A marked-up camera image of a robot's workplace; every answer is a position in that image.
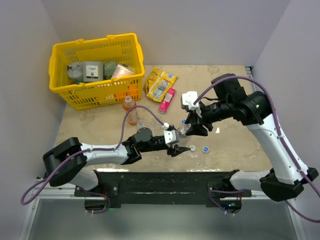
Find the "blue Pocari Sweat cap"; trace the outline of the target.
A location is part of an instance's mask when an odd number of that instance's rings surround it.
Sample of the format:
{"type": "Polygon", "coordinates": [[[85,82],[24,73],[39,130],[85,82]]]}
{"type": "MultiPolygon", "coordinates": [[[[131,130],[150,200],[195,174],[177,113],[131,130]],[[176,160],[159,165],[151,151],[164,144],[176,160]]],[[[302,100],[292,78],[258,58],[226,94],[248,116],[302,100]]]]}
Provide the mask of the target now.
{"type": "Polygon", "coordinates": [[[205,146],[205,147],[202,148],[202,151],[203,151],[204,153],[208,153],[208,152],[209,152],[209,148],[205,146]]]}

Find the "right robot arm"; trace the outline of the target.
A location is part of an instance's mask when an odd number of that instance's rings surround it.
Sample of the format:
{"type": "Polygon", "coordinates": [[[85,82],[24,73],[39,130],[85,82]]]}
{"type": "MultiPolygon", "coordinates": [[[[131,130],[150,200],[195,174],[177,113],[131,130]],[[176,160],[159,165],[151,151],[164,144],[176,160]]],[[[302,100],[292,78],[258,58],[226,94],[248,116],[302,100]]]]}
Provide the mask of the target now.
{"type": "Polygon", "coordinates": [[[233,197],[239,191],[261,191],[276,202],[296,198],[304,185],[319,173],[308,167],[293,149],[280,126],[274,103],[265,88],[247,94],[239,83],[240,76],[224,74],[211,81],[217,101],[205,105],[204,93],[188,91],[181,95],[181,107],[188,112],[190,125],[186,135],[208,136],[213,123],[233,118],[241,122],[258,140],[272,168],[266,171],[234,170],[217,187],[233,197]]]}

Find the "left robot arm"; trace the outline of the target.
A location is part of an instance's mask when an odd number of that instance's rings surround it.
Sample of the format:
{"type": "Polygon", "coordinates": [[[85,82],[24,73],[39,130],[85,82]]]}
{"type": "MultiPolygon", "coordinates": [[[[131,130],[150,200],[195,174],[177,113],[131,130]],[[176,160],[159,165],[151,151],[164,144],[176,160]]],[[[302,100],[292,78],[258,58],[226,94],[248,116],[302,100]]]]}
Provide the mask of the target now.
{"type": "Polygon", "coordinates": [[[168,156],[176,157],[190,151],[189,147],[179,146],[179,140],[179,133],[173,126],[157,136],[151,129],[143,127],[120,145],[90,145],[81,143],[77,137],[70,137],[42,158],[50,186],[72,184],[92,196],[99,196],[104,184],[98,173],[88,170],[88,166],[131,165],[142,159],[142,153],[166,151],[168,156]]]}

